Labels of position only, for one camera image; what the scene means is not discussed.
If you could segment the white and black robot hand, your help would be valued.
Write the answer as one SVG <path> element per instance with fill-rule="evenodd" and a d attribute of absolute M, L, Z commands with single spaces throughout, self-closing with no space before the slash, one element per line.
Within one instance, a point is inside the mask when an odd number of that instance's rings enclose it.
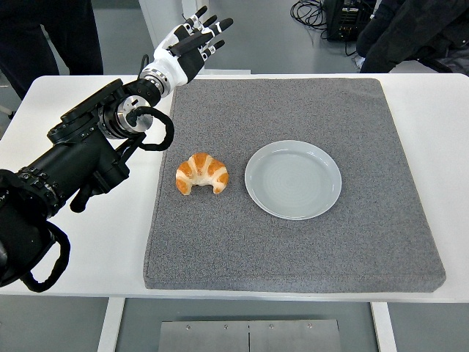
<path fill-rule="evenodd" d="M 225 44 L 216 37 L 234 23 L 232 18 L 219 21 L 216 15 L 201 21 L 206 11 L 206 6 L 201 7 L 164 37 L 154 51 L 153 61 L 142 70 L 142 78 L 159 81 L 169 92 L 197 76 L 205 62 Z"/>

